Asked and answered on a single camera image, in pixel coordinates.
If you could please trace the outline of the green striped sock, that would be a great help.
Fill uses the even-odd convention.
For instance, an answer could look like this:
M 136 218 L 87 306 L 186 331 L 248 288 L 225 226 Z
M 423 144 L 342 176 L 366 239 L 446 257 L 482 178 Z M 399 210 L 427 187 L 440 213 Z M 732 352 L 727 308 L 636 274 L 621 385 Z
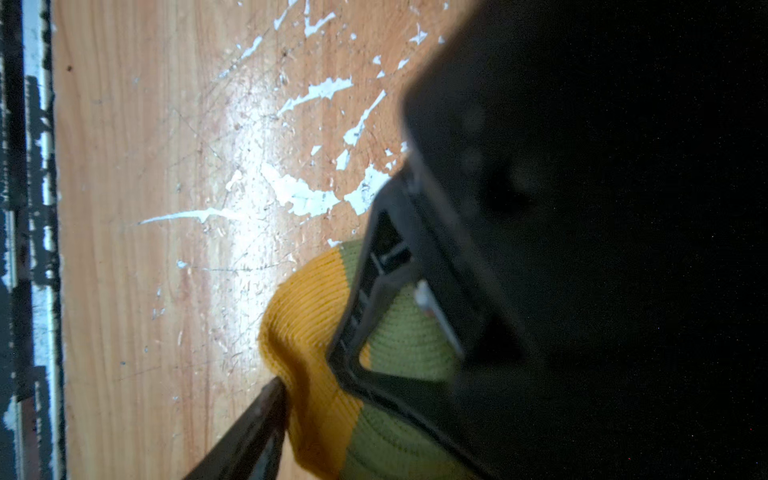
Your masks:
M 344 313 L 362 243 L 315 257 L 272 297 L 259 332 L 268 368 L 285 384 L 297 463 L 321 479 L 472 479 L 474 473 L 407 423 L 346 393 L 326 353 Z M 437 321 L 406 286 L 360 355 L 363 367 L 443 381 L 458 359 Z

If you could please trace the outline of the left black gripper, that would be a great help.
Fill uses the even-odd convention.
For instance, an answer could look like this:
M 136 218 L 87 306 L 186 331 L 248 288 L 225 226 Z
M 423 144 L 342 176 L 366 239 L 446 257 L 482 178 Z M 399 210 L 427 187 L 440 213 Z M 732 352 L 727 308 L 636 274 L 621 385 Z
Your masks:
M 411 86 L 504 478 L 767 475 L 767 5 L 482 1 Z

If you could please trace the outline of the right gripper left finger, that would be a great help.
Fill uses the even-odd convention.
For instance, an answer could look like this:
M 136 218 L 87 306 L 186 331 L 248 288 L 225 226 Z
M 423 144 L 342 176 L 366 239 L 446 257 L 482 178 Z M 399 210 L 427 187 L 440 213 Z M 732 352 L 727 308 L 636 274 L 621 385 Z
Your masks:
M 278 476 L 288 398 L 275 377 L 185 479 L 260 479 Z

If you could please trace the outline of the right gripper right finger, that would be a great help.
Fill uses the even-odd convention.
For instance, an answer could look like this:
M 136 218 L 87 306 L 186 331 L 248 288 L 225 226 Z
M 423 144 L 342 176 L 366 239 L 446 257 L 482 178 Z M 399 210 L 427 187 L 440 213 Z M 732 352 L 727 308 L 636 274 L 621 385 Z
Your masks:
M 327 360 L 342 389 L 391 431 L 474 477 L 498 479 L 499 410 L 461 406 L 453 383 L 522 353 L 433 212 L 410 171 L 377 194 Z

